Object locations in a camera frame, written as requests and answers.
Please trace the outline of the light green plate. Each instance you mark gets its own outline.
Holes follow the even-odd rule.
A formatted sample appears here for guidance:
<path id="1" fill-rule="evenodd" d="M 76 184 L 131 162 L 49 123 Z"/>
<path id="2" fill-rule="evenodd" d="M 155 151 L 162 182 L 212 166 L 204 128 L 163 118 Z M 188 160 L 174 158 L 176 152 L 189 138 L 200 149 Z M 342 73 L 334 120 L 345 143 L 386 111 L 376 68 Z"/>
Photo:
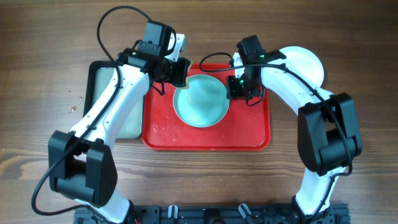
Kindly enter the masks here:
<path id="1" fill-rule="evenodd" d="M 176 89 L 173 96 L 176 115 L 195 128 L 208 128 L 219 123 L 229 110 L 225 85 L 205 74 L 192 75 L 187 81 L 188 88 Z"/>

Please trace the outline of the white front plate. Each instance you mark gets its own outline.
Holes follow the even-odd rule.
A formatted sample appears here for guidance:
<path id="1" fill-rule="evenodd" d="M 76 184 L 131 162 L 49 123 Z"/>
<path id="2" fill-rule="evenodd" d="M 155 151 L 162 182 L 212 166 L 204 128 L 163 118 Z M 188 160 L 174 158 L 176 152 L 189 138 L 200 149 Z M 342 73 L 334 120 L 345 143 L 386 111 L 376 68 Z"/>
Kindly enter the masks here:
<path id="1" fill-rule="evenodd" d="M 323 85 L 325 70 L 320 59 L 310 50 L 299 47 L 289 46 L 279 50 L 286 57 L 290 64 L 309 79 L 317 87 Z"/>

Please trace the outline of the green yellow sponge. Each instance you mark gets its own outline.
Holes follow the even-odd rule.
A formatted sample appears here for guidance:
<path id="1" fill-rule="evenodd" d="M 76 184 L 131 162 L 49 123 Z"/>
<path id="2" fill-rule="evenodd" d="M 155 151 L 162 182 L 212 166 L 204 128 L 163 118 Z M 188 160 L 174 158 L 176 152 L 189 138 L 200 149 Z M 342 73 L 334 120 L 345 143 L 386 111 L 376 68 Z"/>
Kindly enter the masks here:
<path id="1" fill-rule="evenodd" d="M 174 80 L 172 85 L 176 88 L 189 88 L 188 72 L 192 66 L 192 61 L 185 58 L 178 58 L 174 68 Z"/>

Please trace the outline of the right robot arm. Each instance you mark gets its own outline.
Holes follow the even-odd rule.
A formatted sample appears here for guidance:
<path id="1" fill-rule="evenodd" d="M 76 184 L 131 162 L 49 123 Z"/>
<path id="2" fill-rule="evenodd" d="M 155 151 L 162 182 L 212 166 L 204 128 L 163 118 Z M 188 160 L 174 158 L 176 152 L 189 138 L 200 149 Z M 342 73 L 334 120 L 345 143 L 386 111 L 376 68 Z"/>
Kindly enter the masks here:
<path id="1" fill-rule="evenodd" d="M 322 88 L 324 67 L 306 48 L 268 52 L 256 35 L 243 38 L 236 48 L 230 63 L 235 74 L 227 79 L 227 97 L 249 101 L 271 90 L 294 111 L 298 154 L 305 166 L 294 210 L 302 223 L 325 217 L 336 181 L 351 175 L 353 159 L 362 151 L 352 97 Z"/>

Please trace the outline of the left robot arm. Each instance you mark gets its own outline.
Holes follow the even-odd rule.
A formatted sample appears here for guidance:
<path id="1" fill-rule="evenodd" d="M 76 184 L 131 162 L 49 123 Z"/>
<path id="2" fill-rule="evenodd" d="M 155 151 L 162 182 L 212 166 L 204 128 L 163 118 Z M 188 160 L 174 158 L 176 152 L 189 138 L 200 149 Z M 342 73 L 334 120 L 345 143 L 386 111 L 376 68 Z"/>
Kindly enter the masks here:
<path id="1" fill-rule="evenodd" d="M 112 148 L 132 111 L 153 83 L 185 87 L 191 62 L 179 56 L 185 35 L 149 20 L 144 37 L 126 48 L 110 66 L 114 73 L 95 104 L 67 133 L 50 137 L 50 189 L 76 200 L 108 223 L 134 223 L 133 203 L 117 190 Z"/>

